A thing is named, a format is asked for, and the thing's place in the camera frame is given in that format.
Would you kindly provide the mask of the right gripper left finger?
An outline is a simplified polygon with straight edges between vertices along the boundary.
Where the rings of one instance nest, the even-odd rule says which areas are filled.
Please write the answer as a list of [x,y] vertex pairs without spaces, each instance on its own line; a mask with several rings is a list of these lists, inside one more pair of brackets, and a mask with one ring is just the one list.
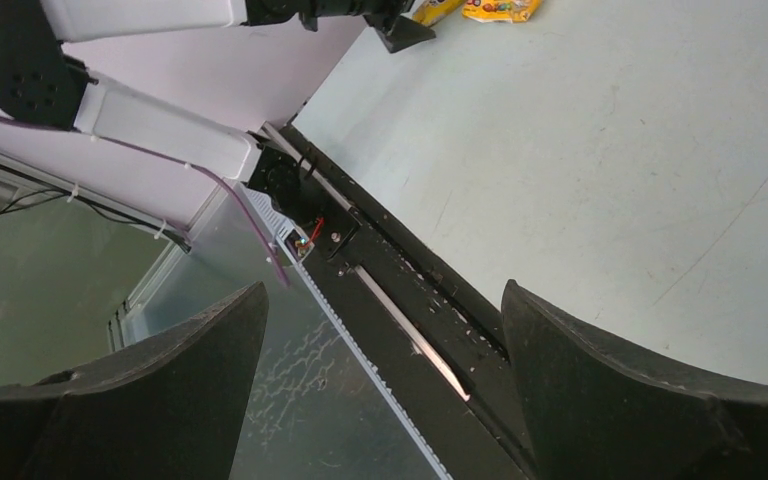
[[0,479],[226,479],[263,344],[254,283],[134,345],[0,386]]

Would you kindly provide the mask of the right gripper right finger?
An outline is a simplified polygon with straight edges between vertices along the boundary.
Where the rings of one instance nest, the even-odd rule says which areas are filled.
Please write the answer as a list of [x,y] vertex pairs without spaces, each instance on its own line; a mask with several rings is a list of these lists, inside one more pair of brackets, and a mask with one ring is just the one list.
[[671,359],[509,281],[501,316],[542,479],[768,479],[768,385]]

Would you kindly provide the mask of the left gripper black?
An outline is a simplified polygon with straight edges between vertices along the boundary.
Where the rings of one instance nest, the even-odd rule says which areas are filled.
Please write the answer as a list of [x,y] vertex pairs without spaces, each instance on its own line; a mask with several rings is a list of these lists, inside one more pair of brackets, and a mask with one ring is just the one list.
[[246,26],[285,23],[298,17],[309,31],[318,30],[318,19],[363,17],[389,53],[398,53],[436,38],[430,27],[410,18],[414,2],[408,0],[248,0]]

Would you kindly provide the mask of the yellow candy bag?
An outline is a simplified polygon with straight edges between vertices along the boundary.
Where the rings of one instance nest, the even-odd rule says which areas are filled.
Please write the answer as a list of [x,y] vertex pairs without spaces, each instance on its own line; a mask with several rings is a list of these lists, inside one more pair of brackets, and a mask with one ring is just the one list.
[[468,0],[461,13],[481,23],[525,23],[542,3],[542,0]]
[[445,17],[460,9],[465,0],[425,0],[411,15],[411,19],[426,27],[433,27]]

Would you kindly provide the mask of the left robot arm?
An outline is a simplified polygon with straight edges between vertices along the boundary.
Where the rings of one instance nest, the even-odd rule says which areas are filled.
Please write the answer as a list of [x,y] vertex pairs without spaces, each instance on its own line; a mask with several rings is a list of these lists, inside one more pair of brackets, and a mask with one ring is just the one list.
[[237,130],[90,70],[66,43],[167,31],[362,17],[396,53],[431,40],[407,1],[0,1],[0,110],[10,123],[75,132],[201,168],[307,206],[319,188],[297,161]]

